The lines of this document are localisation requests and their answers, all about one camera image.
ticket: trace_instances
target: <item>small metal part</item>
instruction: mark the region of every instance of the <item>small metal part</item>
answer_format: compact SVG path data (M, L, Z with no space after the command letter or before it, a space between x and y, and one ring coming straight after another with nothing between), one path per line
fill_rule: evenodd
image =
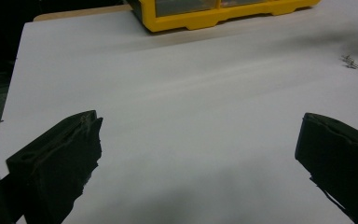
M343 62L345 62L347 65L348 68L352 68L352 69L357 69L358 68L358 64L356 64L354 62L354 59L351 58L351 55L348 54L348 55L341 55L341 60Z
M342 61L346 62L346 61L353 61L353 58L351 58L351 55L341 55L342 57Z
M347 67L357 69L358 65L355 62L350 62L350 63L347 63Z

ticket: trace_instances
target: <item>screw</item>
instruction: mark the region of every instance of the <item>screw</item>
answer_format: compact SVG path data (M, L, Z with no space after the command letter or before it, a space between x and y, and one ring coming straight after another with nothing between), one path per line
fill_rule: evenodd
M341 57L342 57L342 61L344 61L345 63L352 63L352 62L354 62L354 59L351 58L351 55L350 55L350 54L348 54L347 56L341 55Z
M358 68L358 65L354 62L350 62L350 63L348 63L347 67L356 69L356 68Z

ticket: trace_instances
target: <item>white table surface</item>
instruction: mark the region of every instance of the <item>white table surface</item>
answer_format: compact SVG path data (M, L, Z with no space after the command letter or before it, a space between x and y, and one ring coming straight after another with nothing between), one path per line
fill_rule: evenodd
M295 160L306 112L358 129L358 69L342 54L358 63L358 1L162 35L130 12L27 23L0 176L95 109L103 156L64 223L349 224Z

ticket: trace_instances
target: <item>black object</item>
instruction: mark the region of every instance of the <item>black object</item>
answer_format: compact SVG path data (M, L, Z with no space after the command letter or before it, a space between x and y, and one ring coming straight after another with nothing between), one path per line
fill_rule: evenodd
M139 0L127 0L128 4L130 4L130 6L132 7L132 12L135 15L135 17L138 19L138 21L142 22L142 17L143 17L143 13L142 13L142 5L141 2Z
M307 113L296 159L327 198L358 224L358 131L339 120Z
M87 111L64 119L7 159L0 181L0 223L59 224L101 158L103 119ZM1 220L9 217L10 222Z
M0 0L0 61L15 61L22 28L41 14L111 7L121 0Z

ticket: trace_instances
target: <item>yellow storage box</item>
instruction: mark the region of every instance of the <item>yellow storage box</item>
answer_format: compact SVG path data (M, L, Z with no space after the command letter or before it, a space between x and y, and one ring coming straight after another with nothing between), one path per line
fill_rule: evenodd
M215 26L219 21L255 14L282 15L320 0L127 0L152 32Z

